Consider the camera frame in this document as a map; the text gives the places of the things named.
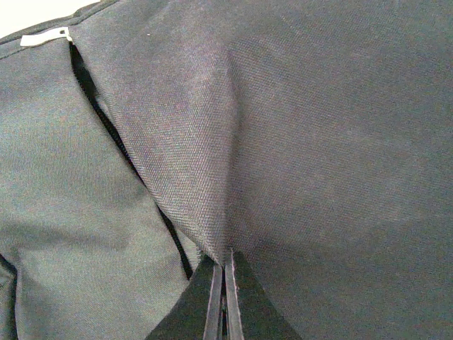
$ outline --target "zipper pull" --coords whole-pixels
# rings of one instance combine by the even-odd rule
[[[38,46],[58,38],[66,38],[68,41],[72,41],[68,27],[58,27],[35,35],[22,35],[21,46]]]

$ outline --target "fabric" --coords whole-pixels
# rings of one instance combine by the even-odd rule
[[[69,31],[146,188],[126,167],[107,171],[125,163],[101,128],[73,130],[84,101],[74,96],[67,61],[58,62],[67,42],[21,49],[11,40],[0,48],[10,55],[0,60],[0,228],[7,235],[0,254],[18,268],[16,323],[24,339],[33,338],[28,332],[91,338],[93,324],[109,330],[107,339],[132,339],[130,311],[160,306],[155,314],[138,312],[140,334],[170,311],[187,283],[153,201],[216,262],[224,263],[230,247],[242,251],[272,303],[309,339],[453,338],[451,1],[99,6],[68,21]],[[89,121],[85,110],[77,122]],[[22,115],[27,119],[15,119]],[[54,165],[44,167],[49,150]],[[71,161],[62,156],[68,154]],[[88,165],[98,170],[86,173]],[[111,187],[98,179],[106,172]],[[55,202],[61,195],[46,196],[63,189],[83,196],[82,210],[91,215],[83,220],[72,201],[63,208]],[[103,234],[96,221],[106,219],[102,204],[112,200],[122,222]],[[84,232],[62,243],[44,217],[61,220],[60,228],[65,219],[80,221]],[[139,226],[125,227],[137,219]],[[161,236],[151,236],[149,225]],[[123,249],[132,230],[149,246],[115,260],[112,249]],[[24,239],[41,244],[40,256],[23,255],[31,247]],[[81,244],[103,247],[104,257]],[[146,298],[125,297],[121,311],[129,319],[120,323],[113,307],[101,312],[107,300],[120,299],[119,288],[97,297],[98,316],[80,328],[69,318],[36,317],[51,307],[74,312],[70,302],[81,289],[69,278],[96,277],[100,293],[105,278],[128,272],[117,263],[140,268],[145,249],[155,250],[148,279],[137,279],[130,294],[144,290]],[[63,276],[45,279],[61,256]],[[103,274],[70,266],[74,259]],[[31,268],[33,279],[21,275]],[[45,290],[49,282],[63,285],[66,297],[57,297],[61,286]],[[162,289],[150,291],[150,282]]]

